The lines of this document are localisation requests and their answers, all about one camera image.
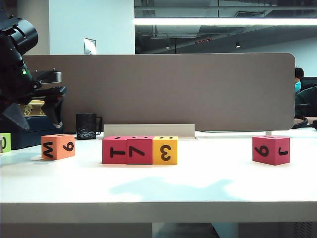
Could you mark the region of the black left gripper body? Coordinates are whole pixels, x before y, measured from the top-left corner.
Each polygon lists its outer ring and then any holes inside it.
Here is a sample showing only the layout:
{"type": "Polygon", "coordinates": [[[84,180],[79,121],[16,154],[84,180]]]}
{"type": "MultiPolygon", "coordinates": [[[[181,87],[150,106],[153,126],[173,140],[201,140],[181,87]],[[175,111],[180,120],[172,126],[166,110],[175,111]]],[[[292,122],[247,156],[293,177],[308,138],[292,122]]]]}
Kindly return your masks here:
{"type": "Polygon", "coordinates": [[[43,100],[43,109],[56,109],[62,103],[67,92],[66,87],[58,86],[40,89],[40,83],[26,85],[0,84],[0,108],[7,109],[12,104],[27,105],[32,100],[43,100]]]}

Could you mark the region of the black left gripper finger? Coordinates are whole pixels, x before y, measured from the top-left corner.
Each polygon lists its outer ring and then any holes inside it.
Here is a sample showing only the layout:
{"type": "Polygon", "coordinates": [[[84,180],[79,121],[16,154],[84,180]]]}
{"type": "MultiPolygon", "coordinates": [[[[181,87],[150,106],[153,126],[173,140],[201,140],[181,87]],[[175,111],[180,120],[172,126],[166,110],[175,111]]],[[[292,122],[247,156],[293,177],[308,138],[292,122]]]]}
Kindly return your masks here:
{"type": "Polygon", "coordinates": [[[24,115],[16,103],[11,104],[8,106],[2,114],[12,121],[16,126],[22,129],[30,129],[30,126],[27,120],[24,118],[24,115]]]}
{"type": "Polygon", "coordinates": [[[61,106],[64,100],[65,94],[61,95],[48,95],[44,98],[44,105],[42,110],[45,115],[52,121],[56,128],[61,128],[63,126],[61,117],[61,106]]]}

